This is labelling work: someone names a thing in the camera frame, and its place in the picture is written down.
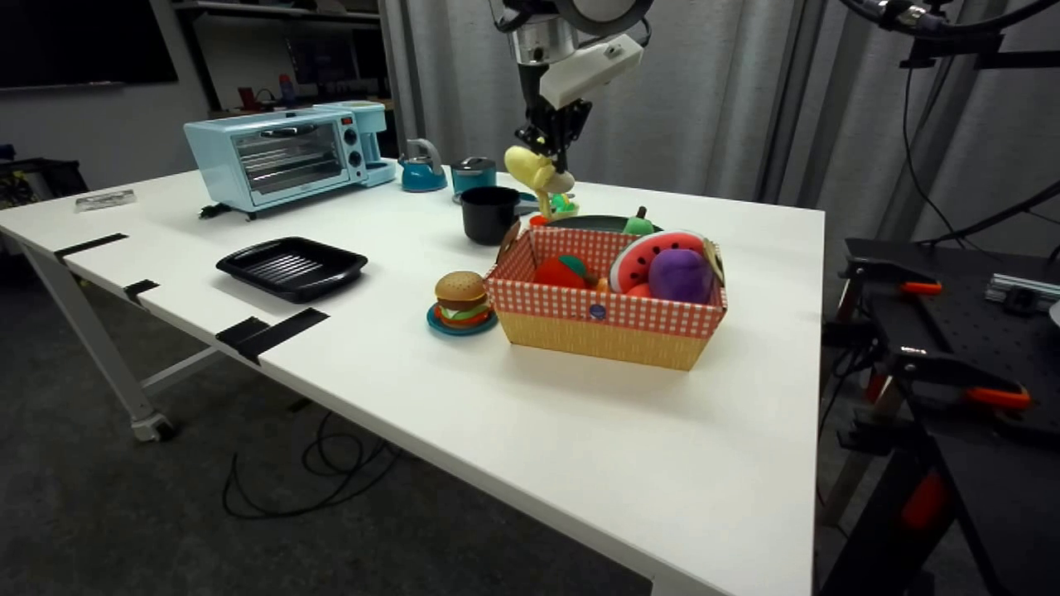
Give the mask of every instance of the red checkered basket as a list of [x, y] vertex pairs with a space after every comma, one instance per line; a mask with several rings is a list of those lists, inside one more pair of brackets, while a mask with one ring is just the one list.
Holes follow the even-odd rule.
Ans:
[[488, 277], [506, 341], [689, 372], [725, 317], [723, 284], [714, 284], [710, 304], [689, 304], [534, 282], [541, 259], [564, 254], [581, 254], [590, 277], [606, 275], [628, 241], [634, 239], [619, 233], [522, 233]]

